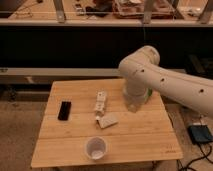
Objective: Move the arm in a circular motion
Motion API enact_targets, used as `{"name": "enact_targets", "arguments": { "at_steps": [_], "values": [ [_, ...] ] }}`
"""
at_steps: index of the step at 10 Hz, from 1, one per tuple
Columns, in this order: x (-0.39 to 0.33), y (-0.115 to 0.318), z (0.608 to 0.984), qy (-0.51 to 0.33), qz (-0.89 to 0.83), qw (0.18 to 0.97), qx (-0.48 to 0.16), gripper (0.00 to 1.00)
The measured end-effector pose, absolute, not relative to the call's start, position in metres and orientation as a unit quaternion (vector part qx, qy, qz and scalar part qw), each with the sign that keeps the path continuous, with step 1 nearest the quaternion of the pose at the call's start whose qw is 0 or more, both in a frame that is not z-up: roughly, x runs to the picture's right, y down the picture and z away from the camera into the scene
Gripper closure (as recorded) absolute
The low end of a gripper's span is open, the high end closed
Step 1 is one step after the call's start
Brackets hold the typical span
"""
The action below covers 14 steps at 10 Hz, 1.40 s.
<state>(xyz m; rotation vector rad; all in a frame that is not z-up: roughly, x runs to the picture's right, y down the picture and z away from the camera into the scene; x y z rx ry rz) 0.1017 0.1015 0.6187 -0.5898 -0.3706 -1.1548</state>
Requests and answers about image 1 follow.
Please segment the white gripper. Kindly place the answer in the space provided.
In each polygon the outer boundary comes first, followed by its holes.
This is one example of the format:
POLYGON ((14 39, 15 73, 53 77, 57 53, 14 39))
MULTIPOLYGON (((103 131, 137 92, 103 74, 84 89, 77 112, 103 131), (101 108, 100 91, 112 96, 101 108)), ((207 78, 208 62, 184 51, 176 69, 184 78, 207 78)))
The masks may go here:
POLYGON ((124 89, 123 97, 127 110, 136 113, 147 101, 147 89, 143 89, 141 92, 136 94, 131 94, 127 91, 127 89, 124 89))

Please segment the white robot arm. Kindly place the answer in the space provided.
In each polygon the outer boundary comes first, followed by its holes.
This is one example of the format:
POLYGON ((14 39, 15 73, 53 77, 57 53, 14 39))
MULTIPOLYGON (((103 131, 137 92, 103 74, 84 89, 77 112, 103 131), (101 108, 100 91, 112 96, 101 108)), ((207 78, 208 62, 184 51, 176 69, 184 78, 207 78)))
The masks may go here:
POLYGON ((125 79, 123 95, 128 109, 136 112, 152 90, 213 118, 213 80, 159 67, 160 55, 152 46, 143 46, 119 63, 125 79))

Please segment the green object behind arm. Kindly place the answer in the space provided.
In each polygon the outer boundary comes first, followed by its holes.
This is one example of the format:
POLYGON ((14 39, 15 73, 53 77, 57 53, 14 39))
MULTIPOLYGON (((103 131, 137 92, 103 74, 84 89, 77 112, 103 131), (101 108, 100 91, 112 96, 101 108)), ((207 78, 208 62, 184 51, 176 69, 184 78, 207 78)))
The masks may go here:
POLYGON ((152 95, 152 89, 148 89, 148 92, 147 92, 147 97, 150 97, 152 95))

